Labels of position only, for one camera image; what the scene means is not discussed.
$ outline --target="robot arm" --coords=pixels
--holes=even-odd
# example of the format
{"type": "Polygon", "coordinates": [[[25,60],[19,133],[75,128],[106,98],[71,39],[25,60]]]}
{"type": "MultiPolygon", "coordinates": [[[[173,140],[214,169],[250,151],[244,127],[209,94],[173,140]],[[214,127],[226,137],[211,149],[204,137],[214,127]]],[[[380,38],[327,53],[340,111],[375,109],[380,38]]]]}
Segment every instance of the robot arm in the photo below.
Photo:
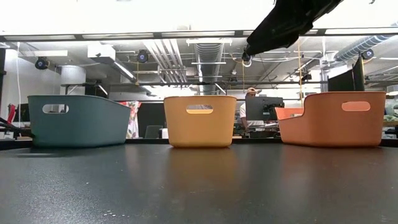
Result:
{"type": "Polygon", "coordinates": [[[276,0],[275,7],[248,37],[243,60],[268,50],[289,47],[313,22],[343,0],[276,0]]]}

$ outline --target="orange basket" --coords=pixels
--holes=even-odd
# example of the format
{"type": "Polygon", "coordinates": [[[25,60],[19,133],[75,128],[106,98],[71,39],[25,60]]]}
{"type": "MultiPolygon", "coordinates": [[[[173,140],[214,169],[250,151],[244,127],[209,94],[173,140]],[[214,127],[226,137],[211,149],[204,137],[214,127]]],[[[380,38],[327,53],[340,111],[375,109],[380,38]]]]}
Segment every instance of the orange basket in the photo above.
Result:
{"type": "Polygon", "coordinates": [[[232,143],[235,107],[233,96],[165,98],[169,143],[174,147],[228,147],[232,143]],[[212,109],[188,109],[201,105],[210,105],[212,109]]]}
{"type": "Polygon", "coordinates": [[[275,110],[284,143],[374,147],[381,142],[385,102],[381,91],[328,92],[307,96],[304,108],[275,110]]]}

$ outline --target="desk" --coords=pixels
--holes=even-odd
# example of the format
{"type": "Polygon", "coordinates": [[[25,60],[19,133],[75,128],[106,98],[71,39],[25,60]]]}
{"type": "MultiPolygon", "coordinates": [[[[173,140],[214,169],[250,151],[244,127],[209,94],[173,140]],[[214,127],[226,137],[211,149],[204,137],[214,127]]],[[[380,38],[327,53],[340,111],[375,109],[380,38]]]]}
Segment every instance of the desk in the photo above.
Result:
{"type": "Polygon", "coordinates": [[[126,144],[0,161],[0,223],[398,223],[394,148],[126,144]]]}

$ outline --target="plastic storage bin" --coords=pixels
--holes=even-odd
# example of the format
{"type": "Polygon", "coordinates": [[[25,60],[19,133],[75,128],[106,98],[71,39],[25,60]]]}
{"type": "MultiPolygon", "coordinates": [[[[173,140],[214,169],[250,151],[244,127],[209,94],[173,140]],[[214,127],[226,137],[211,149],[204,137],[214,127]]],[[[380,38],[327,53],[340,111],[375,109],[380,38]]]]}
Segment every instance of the plastic storage bin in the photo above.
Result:
{"type": "Polygon", "coordinates": [[[172,96],[164,99],[169,143],[174,147],[228,147],[232,143],[236,98],[172,96]],[[190,105],[213,109],[188,110],[190,105]]]}
{"type": "Polygon", "coordinates": [[[28,96],[30,127],[37,147],[98,147],[126,141],[130,108],[97,96],[28,96]],[[45,105],[67,105],[45,113],[45,105]]]}
{"type": "Polygon", "coordinates": [[[319,147],[378,146],[385,101],[386,93],[380,91],[329,92],[307,96],[304,109],[276,108],[282,141],[319,147]]]}

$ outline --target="person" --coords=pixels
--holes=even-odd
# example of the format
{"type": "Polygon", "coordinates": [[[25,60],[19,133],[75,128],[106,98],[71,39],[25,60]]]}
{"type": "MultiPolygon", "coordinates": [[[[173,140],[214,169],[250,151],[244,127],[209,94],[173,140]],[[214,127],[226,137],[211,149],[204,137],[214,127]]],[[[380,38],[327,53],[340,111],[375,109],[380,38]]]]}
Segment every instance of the person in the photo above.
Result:
{"type": "MultiPolygon", "coordinates": [[[[256,89],[253,87],[248,88],[248,91],[246,92],[246,97],[254,97],[256,96],[256,89]]],[[[248,131],[248,129],[252,126],[264,126],[264,121],[248,121],[246,119],[246,103],[242,104],[239,110],[239,116],[242,120],[242,124],[244,126],[245,131],[248,131]]],[[[264,131],[264,128],[256,128],[256,131],[264,131]]]]}

